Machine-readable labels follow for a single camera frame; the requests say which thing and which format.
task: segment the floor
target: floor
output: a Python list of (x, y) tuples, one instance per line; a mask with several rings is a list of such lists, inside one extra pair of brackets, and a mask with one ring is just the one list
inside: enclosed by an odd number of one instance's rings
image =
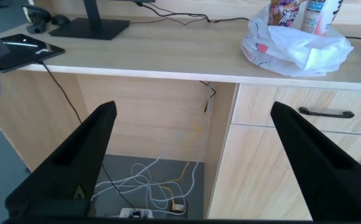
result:
[[(12, 29), (26, 22), (21, 6), (28, 4), (28, 0), (2, 0), (3, 4), (10, 5), (8, 8), (0, 9), (0, 32)], [(121, 157), (121, 156), (106, 156), (104, 164), (108, 170), (109, 175), (113, 180), (123, 179), (130, 176), (131, 166), (136, 163), (150, 164), (152, 159), (136, 158), (136, 157)], [(161, 160), (156, 165), (151, 167), (152, 181), (162, 182), (176, 179), (182, 173), (186, 162), (183, 161), (168, 161)], [(192, 185), (192, 169), (195, 163), (191, 163), (186, 170), (184, 178), (179, 181), (180, 186), (185, 194)], [(21, 161), (19, 156), (13, 150), (11, 145), (0, 132), (0, 223), (7, 219), (7, 211), (4, 208), (4, 199), (6, 196), (26, 177), (26, 166)], [(204, 165), (199, 164), (195, 172), (195, 184), (193, 190), (186, 197), (187, 214), (186, 216), (168, 215), (165, 213), (155, 212), (156, 218), (193, 218), (200, 219), (203, 217), (202, 201), (203, 201), (203, 178)], [(99, 181), (106, 180), (105, 175), (100, 174)], [(170, 187), (174, 194), (179, 194), (175, 187)], [(162, 198), (162, 192), (155, 188), (153, 191), (154, 198)], [(141, 189), (133, 193), (124, 195), (136, 208), (146, 208), (146, 190)], [(100, 217), (110, 217), (118, 215), (121, 208), (129, 207), (129, 205), (116, 193), (113, 189), (97, 196), (95, 200), (96, 215)]]

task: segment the black tablet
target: black tablet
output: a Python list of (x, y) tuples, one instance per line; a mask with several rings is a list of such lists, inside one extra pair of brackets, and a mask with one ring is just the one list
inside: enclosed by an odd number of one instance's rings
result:
[(3, 37), (0, 39), (0, 72), (10, 72), (64, 52), (60, 47), (23, 34)]

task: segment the desk drawer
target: desk drawer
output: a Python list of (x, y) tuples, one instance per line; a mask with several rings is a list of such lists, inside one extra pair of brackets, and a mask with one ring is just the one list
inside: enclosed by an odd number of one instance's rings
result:
[[(361, 162), (361, 135), (325, 133)], [(209, 218), (311, 220), (275, 128), (231, 124)]]
[(297, 111), (300, 107), (326, 114), (351, 111), (354, 117), (350, 119), (303, 116), (323, 131), (361, 133), (361, 91), (350, 90), (240, 85), (232, 123), (274, 126), (270, 110), (275, 101)]

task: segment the wooden desk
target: wooden desk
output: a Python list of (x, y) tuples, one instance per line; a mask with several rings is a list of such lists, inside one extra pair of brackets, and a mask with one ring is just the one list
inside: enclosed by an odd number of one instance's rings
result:
[[(196, 161), (205, 150), (207, 218), (310, 219), (270, 120), (275, 100), (293, 108), (352, 110), (353, 119), (306, 118), (361, 160), (361, 42), (338, 72), (320, 78), (288, 78), (248, 62), (240, 41), (245, 22), (182, 26), (171, 21), (131, 25), (112, 41), (35, 38), (67, 53), (46, 61), (85, 119), (115, 100), (118, 117), (108, 154)], [(361, 37), (361, 26), (337, 26)], [(0, 34), (26, 33), (25, 26)], [(184, 123), (204, 105), (212, 82), (211, 114), (198, 114), (176, 144)], [(0, 130), (35, 169), (78, 121), (43, 66), (0, 74)], [(209, 119), (208, 140), (193, 137)]]

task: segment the monitor stand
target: monitor stand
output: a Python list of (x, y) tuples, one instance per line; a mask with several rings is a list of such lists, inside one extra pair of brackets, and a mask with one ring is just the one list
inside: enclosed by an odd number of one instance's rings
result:
[(130, 21), (100, 19), (96, 0), (83, 0), (87, 18), (76, 18), (49, 34), (54, 37), (74, 37), (96, 40), (111, 40), (129, 27)]

